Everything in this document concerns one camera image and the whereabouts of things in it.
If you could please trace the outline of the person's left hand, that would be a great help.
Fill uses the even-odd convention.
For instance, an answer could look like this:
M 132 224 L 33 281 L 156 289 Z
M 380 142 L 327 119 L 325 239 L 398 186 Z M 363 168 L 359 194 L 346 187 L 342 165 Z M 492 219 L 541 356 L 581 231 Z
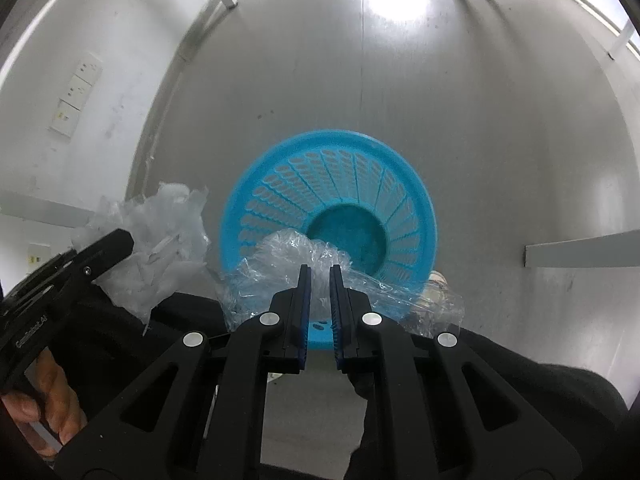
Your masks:
M 87 417 L 76 392 L 67 382 L 64 370 L 48 348 L 44 348 L 35 359 L 32 378 L 35 396 L 10 391 L 2 394 L 1 399 L 29 445 L 44 460 L 53 460 L 62 446 L 87 426 Z M 42 420 L 47 422 L 59 444 L 52 445 L 35 430 L 35 424 Z

